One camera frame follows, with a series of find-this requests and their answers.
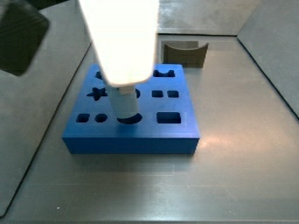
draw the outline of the circular hole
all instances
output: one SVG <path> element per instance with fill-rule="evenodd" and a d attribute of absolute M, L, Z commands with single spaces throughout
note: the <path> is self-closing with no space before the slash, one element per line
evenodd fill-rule
<path fill-rule="evenodd" d="M 142 115 L 138 113 L 136 115 L 128 117 L 128 118 L 118 118 L 118 121 L 123 124 L 135 124 L 135 123 L 140 123 L 140 121 L 143 120 Z"/>
<path fill-rule="evenodd" d="M 102 79 L 102 80 L 103 80 L 103 78 L 102 78 L 102 74 L 100 74 L 100 71 L 98 71 L 98 72 L 96 72 L 96 78 L 99 78 L 99 79 Z"/>
<path fill-rule="evenodd" d="M 103 123 L 107 119 L 108 119 L 108 116 L 106 114 L 99 114 L 96 115 L 96 118 L 95 118 L 98 123 Z"/>

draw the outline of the blue foam block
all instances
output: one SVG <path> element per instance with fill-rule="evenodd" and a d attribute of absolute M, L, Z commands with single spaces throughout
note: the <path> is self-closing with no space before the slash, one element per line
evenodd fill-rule
<path fill-rule="evenodd" d="M 194 153 L 200 132 L 183 67 L 156 65 L 154 77 L 135 86 L 143 116 L 136 124 L 118 121 L 99 75 L 92 65 L 61 137 L 70 152 Z"/>

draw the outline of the white cylinder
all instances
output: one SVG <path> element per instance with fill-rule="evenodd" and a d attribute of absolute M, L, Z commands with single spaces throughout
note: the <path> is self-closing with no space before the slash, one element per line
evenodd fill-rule
<path fill-rule="evenodd" d="M 138 114 L 136 88 L 127 94 L 122 94 L 118 87 L 106 84 L 107 96 L 116 118 L 127 119 Z"/>

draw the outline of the shape-shaped hole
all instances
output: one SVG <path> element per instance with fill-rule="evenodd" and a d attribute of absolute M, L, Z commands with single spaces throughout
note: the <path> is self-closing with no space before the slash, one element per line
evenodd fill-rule
<path fill-rule="evenodd" d="M 174 77 L 174 70 L 170 70 L 167 73 L 160 73 L 158 70 L 154 70 L 154 77 Z"/>
<path fill-rule="evenodd" d="M 103 77 L 102 77 L 102 73 L 100 71 L 96 72 L 96 78 L 102 79 L 103 80 Z"/>
<path fill-rule="evenodd" d="M 128 118 L 118 118 L 118 121 L 123 124 L 140 123 L 142 120 L 143 120 L 143 116 L 139 113 Z"/>
<path fill-rule="evenodd" d="M 140 97 L 140 91 L 139 89 L 135 90 L 136 99 Z"/>
<path fill-rule="evenodd" d="M 179 97 L 179 92 L 176 90 L 167 91 L 167 94 L 168 94 L 170 98 L 178 98 Z"/>
<path fill-rule="evenodd" d="M 106 114 L 98 114 L 95 118 L 98 123 L 103 123 L 107 119 L 108 119 L 108 116 Z"/>
<path fill-rule="evenodd" d="M 155 97 L 155 98 L 164 97 L 164 92 L 162 90 L 154 90 L 152 91 L 152 97 Z"/>
<path fill-rule="evenodd" d="M 158 112 L 158 123 L 182 123 L 182 115 L 179 112 Z"/>
<path fill-rule="evenodd" d="M 90 120 L 90 114 L 79 114 L 76 123 L 86 123 Z"/>
<path fill-rule="evenodd" d="M 87 94 L 87 96 L 94 96 L 94 100 L 98 101 L 102 96 L 108 96 L 107 90 L 104 88 L 99 89 L 94 87 L 92 93 Z"/>

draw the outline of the rectangular hole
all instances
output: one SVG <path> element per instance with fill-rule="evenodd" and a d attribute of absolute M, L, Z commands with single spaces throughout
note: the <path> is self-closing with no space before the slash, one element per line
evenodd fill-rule
<path fill-rule="evenodd" d="M 90 114 L 79 114 L 76 123 L 86 123 L 90 120 Z"/>
<path fill-rule="evenodd" d="M 158 123 L 182 123 L 182 115 L 179 112 L 158 112 Z"/>

